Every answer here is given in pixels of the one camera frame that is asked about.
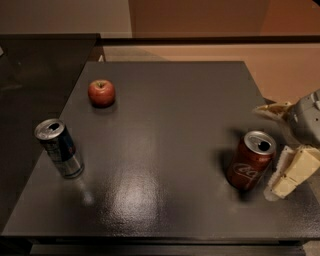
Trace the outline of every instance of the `can lid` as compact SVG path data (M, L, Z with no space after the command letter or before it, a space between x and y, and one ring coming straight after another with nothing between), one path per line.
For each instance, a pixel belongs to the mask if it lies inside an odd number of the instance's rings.
M65 128L64 123L59 119L48 119L38 124L34 135L39 140L51 140L59 136Z
M244 136L244 143L250 150L259 155L271 155L276 151L275 140L264 132L248 132Z

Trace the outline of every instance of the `tabletop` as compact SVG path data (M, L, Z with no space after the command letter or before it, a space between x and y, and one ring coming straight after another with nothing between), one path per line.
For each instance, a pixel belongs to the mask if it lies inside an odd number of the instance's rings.
M116 102L93 108L88 84L109 79ZM226 181L235 147L278 127L243 62L88 62L61 114L85 170L60 177L43 152L4 236L195 239L320 237L320 207L307 183L268 202L271 171L248 194Z

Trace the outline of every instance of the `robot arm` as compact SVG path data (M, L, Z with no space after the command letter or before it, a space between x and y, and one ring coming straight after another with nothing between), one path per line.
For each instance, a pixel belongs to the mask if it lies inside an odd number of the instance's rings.
M320 168L320 90L290 102L257 107L253 112L278 123L289 146L264 192L270 201L285 198Z
M277 171L271 176L264 191L267 200L285 198L320 168L320 151L301 146L296 150L286 146L282 151Z

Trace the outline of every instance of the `silver can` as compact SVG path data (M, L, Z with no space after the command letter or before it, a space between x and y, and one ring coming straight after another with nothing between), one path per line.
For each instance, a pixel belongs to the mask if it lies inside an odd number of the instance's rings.
M52 162L64 178L75 178L84 169L79 152L66 125L59 119L48 119L40 123L34 135L47 151Z

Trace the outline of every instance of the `white object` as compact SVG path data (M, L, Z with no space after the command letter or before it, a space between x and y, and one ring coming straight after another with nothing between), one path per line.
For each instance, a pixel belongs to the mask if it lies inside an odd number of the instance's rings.
M318 149L304 146L292 150L286 147L281 153L277 171L265 190L266 199L274 201L270 192L279 198L285 198L319 168L320 151Z

